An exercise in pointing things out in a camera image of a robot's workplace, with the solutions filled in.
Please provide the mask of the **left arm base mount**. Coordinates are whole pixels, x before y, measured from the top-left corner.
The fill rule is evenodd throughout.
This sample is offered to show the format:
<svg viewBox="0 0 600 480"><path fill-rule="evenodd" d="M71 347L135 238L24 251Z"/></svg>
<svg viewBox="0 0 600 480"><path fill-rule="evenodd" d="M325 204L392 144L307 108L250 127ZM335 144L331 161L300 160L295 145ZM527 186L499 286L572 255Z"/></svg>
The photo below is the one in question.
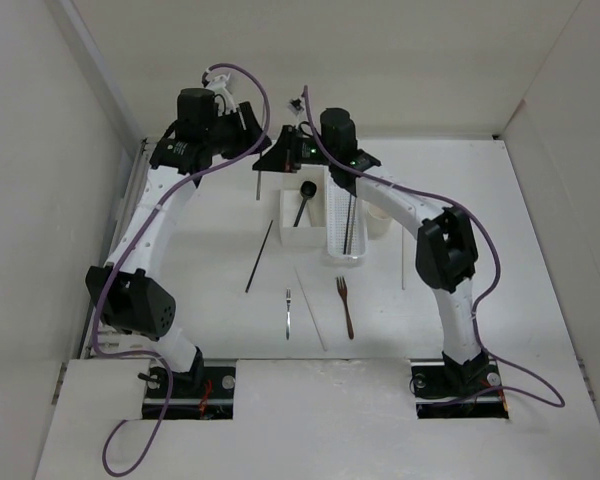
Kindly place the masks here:
<svg viewBox="0 0 600 480"><path fill-rule="evenodd" d="M236 363L211 361L204 366L200 385L174 376L174 387L166 420L231 420L234 413ZM144 420L157 420L167 393L167 373L153 364L148 373L140 373L146 383L141 414Z"/></svg>

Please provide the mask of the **black spoon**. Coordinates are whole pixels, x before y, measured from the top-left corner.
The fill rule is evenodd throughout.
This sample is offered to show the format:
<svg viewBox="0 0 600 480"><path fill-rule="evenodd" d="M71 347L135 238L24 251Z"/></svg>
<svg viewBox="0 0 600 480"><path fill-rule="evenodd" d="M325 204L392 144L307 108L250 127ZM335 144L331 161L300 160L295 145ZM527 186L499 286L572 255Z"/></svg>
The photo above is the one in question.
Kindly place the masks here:
<svg viewBox="0 0 600 480"><path fill-rule="evenodd" d="M296 228L301 219L302 219L302 215L304 213L306 204L308 203L309 200L313 199L314 196L316 195L317 192L317 185L310 180L306 180L302 183L301 187L300 187L300 195L301 195L301 203L300 206L298 208L295 220L294 220L294 224L293 227Z"/></svg>

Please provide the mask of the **black chopstick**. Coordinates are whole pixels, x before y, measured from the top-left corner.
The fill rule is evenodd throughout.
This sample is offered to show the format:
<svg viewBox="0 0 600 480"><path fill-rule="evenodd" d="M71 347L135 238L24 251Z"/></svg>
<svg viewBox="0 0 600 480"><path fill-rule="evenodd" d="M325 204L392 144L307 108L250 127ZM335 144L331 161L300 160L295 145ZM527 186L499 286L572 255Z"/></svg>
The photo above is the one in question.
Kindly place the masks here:
<svg viewBox="0 0 600 480"><path fill-rule="evenodd" d="M250 272L250 275L249 275L249 278L248 278L248 281L247 281L247 284L246 284L246 287L245 287L245 294L249 293L249 291L251 289L251 286L252 286L252 283L253 283L253 280L254 280L254 277L255 277L258 265L260 263L261 257L263 255L264 249L266 247L266 244L267 244L270 232L272 230L273 224L274 224L274 220L271 219L270 222L269 222L269 225L268 225L268 227L266 229L264 238L263 238L263 240L261 242L258 254L257 254L256 259L254 261L254 265L253 265L252 270Z"/></svg>
<svg viewBox="0 0 600 480"><path fill-rule="evenodd" d="M352 207L355 206L353 202L353 196L349 195L348 205L347 205L347 217L345 224L345 233L344 233L344 242L343 242L343 255L348 255L348 246L349 246L349 231L351 225L351 211Z"/></svg>

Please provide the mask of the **grey metal chopstick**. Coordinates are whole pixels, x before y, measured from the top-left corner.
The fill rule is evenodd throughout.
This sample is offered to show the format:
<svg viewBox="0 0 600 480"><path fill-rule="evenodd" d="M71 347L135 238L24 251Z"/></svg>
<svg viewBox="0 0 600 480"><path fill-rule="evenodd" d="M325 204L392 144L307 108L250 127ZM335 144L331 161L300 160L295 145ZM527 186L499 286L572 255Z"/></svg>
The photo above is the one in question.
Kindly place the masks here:
<svg viewBox="0 0 600 480"><path fill-rule="evenodd" d="M350 207L350 218L349 218L349 227L348 227L348 244L347 244L347 254L349 256L352 255L353 249L353 237L355 232L355 220L356 220L356 203L357 199L354 196L350 197L351 207Z"/></svg>

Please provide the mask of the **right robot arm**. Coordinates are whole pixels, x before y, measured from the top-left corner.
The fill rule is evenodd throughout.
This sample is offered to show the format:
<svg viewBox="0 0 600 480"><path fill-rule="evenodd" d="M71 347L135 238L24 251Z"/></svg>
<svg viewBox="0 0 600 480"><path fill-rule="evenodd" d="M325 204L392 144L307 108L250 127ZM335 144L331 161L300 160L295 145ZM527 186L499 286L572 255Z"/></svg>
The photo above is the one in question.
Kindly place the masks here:
<svg viewBox="0 0 600 480"><path fill-rule="evenodd" d="M319 121L320 130L310 137L285 125L252 169L291 174L304 165L325 165L337 186L380 208L411 233L416 271L432 289L441 318L443 381L450 391L467 393L487 363L471 319L478 251L468 215L456 206L436 206L423 193L392 180L380 160L359 148L348 111L328 108Z"/></svg>

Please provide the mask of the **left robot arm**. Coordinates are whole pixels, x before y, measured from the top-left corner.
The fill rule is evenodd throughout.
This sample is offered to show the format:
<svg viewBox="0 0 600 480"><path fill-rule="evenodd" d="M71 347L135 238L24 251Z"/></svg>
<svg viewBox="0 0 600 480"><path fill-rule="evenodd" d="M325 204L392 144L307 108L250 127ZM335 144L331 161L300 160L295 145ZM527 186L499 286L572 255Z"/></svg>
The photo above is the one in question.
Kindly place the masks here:
<svg viewBox="0 0 600 480"><path fill-rule="evenodd" d="M176 322L175 299L159 283L166 248L214 157L233 161L270 144L251 104L236 102L228 88L182 90L176 120L155 145L126 231L104 266L87 272L95 324L129 336L140 354L164 359L169 384L181 396L197 394L204 373L197 367L199 349Z"/></svg>

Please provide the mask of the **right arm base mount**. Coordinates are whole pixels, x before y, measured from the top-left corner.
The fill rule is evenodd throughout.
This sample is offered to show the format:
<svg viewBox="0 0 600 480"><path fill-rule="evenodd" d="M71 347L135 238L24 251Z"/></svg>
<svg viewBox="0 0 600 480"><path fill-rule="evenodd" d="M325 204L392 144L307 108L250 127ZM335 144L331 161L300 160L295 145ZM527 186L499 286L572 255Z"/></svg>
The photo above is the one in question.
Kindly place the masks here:
<svg viewBox="0 0 600 480"><path fill-rule="evenodd" d="M508 419L506 398L501 390L483 393L501 385L498 365L491 360L486 369L466 387L456 386L447 377L442 359L411 362L410 390L415 397L419 420Z"/></svg>

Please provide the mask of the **beige spoon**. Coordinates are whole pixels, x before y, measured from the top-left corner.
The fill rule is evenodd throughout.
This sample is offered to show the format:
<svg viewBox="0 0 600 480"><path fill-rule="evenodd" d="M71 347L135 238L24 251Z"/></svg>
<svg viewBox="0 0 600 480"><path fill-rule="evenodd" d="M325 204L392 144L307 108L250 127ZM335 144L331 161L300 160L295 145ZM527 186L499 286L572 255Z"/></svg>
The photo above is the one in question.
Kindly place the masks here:
<svg viewBox="0 0 600 480"><path fill-rule="evenodd" d="M308 201L307 211L308 211L308 217L309 217L311 227L312 228L317 227L318 226L318 215L316 213L316 202L314 199Z"/></svg>

